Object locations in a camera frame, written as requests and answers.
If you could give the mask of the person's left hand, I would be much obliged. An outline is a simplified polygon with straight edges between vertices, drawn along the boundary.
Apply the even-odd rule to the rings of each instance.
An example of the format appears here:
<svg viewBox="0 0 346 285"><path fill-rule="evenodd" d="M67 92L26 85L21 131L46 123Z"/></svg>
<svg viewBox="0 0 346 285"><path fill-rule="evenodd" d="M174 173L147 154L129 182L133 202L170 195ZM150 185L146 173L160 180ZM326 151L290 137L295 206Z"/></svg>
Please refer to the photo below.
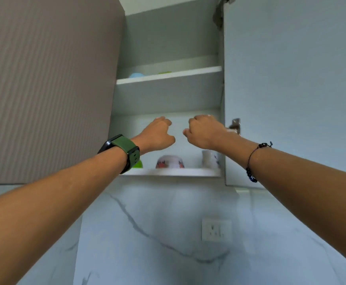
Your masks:
<svg viewBox="0 0 346 285"><path fill-rule="evenodd" d="M164 150L170 145L162 145L162 132L168 131L171 124L172 122L165 117L156 118L131 141L140 148L141 155Z"/></svg>

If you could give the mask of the person's right hand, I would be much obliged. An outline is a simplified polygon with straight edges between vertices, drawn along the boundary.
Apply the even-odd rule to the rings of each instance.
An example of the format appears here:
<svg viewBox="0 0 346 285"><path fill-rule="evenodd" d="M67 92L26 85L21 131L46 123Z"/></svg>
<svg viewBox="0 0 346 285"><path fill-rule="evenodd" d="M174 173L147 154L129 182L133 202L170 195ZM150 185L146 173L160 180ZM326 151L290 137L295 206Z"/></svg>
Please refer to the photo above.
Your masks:
<svg viewBox="0 0 346 285"><path fill-rule="evenodd" d="M194 135L190 144L204 149L217 151L221 141L227 136L228 131L213 115L196 115L189 119L189 128Z"/></svg>

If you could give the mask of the person's left forearm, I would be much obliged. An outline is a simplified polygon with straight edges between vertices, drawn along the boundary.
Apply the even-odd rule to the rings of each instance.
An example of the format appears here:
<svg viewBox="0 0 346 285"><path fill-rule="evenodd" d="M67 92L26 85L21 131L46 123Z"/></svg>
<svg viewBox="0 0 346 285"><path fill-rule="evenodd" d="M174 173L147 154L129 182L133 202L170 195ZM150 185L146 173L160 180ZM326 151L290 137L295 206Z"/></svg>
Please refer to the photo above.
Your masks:
<svg viewBox="0 0 346 285"><path fill-rule="evenodd" d="M0 285L16 285L126 166L114 147L0 195Z"/></svg>

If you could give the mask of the person's right forearm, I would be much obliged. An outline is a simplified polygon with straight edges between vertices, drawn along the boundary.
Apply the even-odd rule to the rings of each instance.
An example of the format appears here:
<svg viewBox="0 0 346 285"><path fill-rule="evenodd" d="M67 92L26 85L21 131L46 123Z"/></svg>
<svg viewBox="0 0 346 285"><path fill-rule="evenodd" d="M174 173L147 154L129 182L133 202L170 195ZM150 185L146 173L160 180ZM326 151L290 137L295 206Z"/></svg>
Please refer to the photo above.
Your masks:
<svg viewBox="0 0 346 285"><path fill-rule="evenodd" d="M346 258L346 172L228 132L217 150Z"/></svg>

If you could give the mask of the white red patterned bowl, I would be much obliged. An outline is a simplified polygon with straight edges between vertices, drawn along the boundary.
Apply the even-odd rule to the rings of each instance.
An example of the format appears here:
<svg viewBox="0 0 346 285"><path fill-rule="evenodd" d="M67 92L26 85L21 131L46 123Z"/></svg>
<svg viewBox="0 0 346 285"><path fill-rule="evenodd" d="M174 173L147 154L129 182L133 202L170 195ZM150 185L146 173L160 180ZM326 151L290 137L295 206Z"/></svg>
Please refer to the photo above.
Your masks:
<svg viewBox="0 0 346 285"><path fill-rule="evenodd" d="M183 160L175 155L161 156L156 163L156 169L181 169L185 168Z"/></svg>

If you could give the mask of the white printed mug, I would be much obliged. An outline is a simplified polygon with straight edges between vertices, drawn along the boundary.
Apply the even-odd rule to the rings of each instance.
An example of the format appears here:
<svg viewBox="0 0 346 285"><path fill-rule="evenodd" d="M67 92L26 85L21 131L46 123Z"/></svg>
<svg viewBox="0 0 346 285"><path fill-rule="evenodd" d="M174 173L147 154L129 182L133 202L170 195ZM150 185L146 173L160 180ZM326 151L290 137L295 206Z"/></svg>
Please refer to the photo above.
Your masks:
<svg viewBox="0 0 346 285"><path fill-rule="evenodd" d="M219 154L212 150L202 150L202 168L220 169Z"/></svg>

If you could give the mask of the metal cabinet hinge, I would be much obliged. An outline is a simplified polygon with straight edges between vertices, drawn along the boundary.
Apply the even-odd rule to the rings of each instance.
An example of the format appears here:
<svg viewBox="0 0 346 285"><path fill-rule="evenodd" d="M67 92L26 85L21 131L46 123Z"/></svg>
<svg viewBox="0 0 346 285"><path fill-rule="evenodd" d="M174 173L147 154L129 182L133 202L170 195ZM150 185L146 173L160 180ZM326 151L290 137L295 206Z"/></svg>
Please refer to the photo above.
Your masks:
<svg viewBox="0 0 346 285"><path fill-rule="evenodd" d="M240 118L233 119L231 124L226 128L228 132L233 132L240 135L241 134L241 119Z"/></svg>
<svg viewBox="0 0 346 285"><path fill-rule="evenodd" d="M218 0L213 13L213 23L215 24L219 32L223 30L224 25L224 5L231 4L234 1L235 0Z"/></svg>

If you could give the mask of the white open cabinet door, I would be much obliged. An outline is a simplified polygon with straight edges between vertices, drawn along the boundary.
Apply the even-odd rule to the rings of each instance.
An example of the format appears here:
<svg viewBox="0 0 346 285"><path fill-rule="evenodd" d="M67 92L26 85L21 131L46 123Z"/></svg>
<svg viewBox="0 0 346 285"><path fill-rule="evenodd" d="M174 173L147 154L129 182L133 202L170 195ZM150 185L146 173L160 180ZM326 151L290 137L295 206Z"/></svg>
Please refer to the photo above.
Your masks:
<svg viewBox="0 0 346 285"><path fill-rule="evenodd" d="M346 0L224 4L224 123L346 172Z"/></svg>

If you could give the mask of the grey ribbed cabinet door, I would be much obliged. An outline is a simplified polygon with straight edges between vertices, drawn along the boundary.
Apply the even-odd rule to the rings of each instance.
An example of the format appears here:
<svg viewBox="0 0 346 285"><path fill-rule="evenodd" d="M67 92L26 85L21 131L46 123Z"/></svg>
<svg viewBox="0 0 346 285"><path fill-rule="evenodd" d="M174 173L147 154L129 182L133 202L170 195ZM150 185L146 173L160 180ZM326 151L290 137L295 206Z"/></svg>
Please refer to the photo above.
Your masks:
<svg viewBox="0 0 346 285"><path fill-rule="evenodd" d="M0 0L0 184L98 152L124 21L119 0Z"/></svg>

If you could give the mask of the white wall cabinet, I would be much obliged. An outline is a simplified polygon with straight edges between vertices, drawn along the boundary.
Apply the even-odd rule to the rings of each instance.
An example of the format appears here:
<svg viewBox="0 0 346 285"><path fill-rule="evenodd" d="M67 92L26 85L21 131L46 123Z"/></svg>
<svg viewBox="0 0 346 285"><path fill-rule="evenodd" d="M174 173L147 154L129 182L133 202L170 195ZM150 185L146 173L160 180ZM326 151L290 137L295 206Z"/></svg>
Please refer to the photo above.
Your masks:
<svg viewBox="0 0 346 285"><path fill-rule="evenodd" d="M143 155L143 168L124 176L221 177L221 168L202 168L202 149L182 134L195 115L223 119L223 31L213 23L218 0L135 1L125 5L109 137L134 137L165 116L176 142ZM129 79L135 72L145 77ZM156 169L164 155L180 157L185 168Z"/></svg>

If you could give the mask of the white wall socket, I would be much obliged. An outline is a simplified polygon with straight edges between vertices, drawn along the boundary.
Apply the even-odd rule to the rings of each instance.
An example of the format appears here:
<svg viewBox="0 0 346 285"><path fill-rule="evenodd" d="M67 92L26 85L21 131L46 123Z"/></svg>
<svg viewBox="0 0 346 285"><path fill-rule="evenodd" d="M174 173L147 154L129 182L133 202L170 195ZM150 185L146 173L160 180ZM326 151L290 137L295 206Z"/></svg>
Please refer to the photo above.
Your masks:
<svg viewBox="0 0 346 285"><path fill-rule="evenodd" d="M226 219L202 219L201 240L207 242L232 242L232 221Z"/></svg>

